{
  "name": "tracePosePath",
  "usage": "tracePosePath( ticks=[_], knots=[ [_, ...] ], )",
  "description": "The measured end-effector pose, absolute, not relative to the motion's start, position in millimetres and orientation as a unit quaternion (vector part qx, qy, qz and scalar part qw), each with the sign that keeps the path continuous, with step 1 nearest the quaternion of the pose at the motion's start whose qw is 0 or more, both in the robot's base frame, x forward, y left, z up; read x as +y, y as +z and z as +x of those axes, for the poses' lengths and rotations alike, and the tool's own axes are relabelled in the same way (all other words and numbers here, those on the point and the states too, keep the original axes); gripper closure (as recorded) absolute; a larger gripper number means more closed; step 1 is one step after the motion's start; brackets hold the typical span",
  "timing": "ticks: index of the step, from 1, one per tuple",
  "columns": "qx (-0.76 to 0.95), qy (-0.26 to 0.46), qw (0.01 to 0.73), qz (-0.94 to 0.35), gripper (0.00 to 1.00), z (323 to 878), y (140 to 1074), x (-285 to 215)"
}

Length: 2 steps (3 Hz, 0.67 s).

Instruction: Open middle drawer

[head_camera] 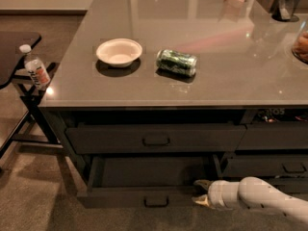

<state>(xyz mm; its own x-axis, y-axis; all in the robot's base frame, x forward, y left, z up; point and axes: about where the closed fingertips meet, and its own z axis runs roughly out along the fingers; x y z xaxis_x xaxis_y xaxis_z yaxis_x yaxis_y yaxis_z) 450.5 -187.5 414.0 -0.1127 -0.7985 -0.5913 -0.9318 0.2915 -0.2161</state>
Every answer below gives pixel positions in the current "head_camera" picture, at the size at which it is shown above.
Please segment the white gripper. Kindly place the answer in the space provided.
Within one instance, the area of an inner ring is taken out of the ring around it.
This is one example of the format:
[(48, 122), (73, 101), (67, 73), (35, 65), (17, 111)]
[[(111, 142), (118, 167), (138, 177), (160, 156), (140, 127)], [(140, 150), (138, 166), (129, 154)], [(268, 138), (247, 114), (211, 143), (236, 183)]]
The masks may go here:
[(240, 207), (238, 182), (217, 180), (212, 183), (210, 180), (199, 179), (194, 181), (193, 184), (208, 191), (208, 195), (203, 194), (193, 197), (192, 201), (195, 204), (208, 208), (213, 207), (219, 210), (232, 210)]

